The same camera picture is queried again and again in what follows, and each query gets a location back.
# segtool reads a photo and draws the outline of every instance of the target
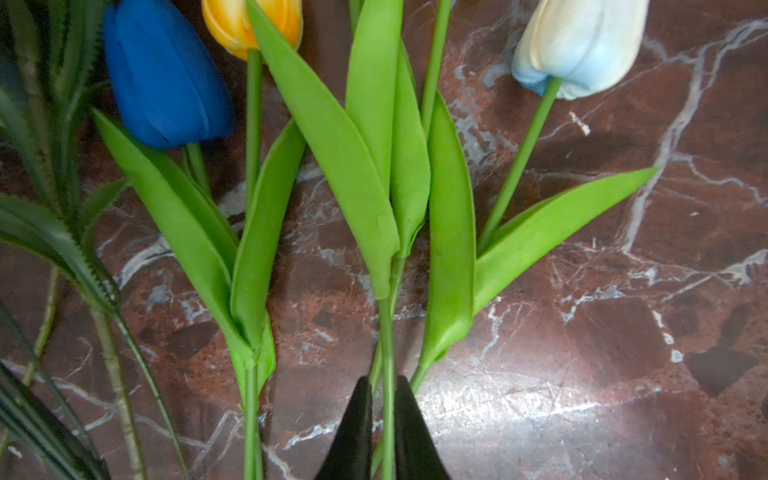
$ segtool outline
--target orange and yellow tulip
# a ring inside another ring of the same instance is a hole
[[[259,48],[250,27],[247,0],[203,0],[208,30],[232,55],[248,59],[248,50]],[[293,47],[301,41],[301,0],[257,0],[266,16],[277,25]]]

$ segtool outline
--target yellow tulip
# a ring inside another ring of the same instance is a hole
[[[301,41],[301,0],[257,0],[293,47]],[[250,27],[246,0],[203,0],[203,18],[208,30],[232,55],[248,59],[250,48],[259,48]]]

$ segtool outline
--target flower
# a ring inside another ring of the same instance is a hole
[[[234,107],[192,25],[169,0],[123,0],[104,14],[104,49],[123,122],[155,148],[224,137]]]
[[[248,59],[249,48],[259,48],[250,27],[247,0],[203,0],[203,18],[216,41],[229,53]],[[299,46],[303,30],[301,0],[257,0],[266,16],[293,47]]]
[[[640,51],[648,0],[541,0],[511,61],[526,88],[544,92],[561,77],[559,98],[616,85]]]

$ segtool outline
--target yellow petal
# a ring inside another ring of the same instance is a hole
[[[257,0],[293,47],[301,41],[301,0]],[[249,48],[259,48],[248,19],[246,0],[203,0],[208,30],[232,55],[246,60]]]

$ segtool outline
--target marble surface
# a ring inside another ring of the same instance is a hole
[[[204,35],[242,117],[245,65]],[[343,96],[345,0],[304,2],[300,53]],[[482,225],[537,97],[505,67],[532,0],[459,0],[440,87],[465,144]],[[405,37],[423,76],[435,3],[406,2]],[[768,5],[652,0],[640,56],[615,88],[558,101],[509,214],[575,184],[655,166],[660,174],[536,263],[479,313],[418,399],[454,479],[768,478]],[[265,83],[265,146],[288,114]],[[105,95],[103,105],[111,99]],[[84,189],[119,177],[89,127]],[[221,210],[243,219],[244,122],[207,146]],[[2,150],[0,184],[28,193]],[[131,192],[101,222],[98,251],[183,436],[195,478],[239,478],[243,423],[223,337]],[[410,373],[425,315],[428,235],[408,262],[396,317]],[[0,299],[34,335],[48,267],[0,247]],[[311,157],[290,202],[269,310],[278,367],[262,395],[266,477],[310,480],[376,339],[354,240]],[[45,362],[88,424],[114,478],[127,456],[88,311],[62,294]],[[121,344],[150,478],[182,478],[161,417]],[[6,333],[0,356],[21,371]],[[52,478],[21,449],[9,478]]]

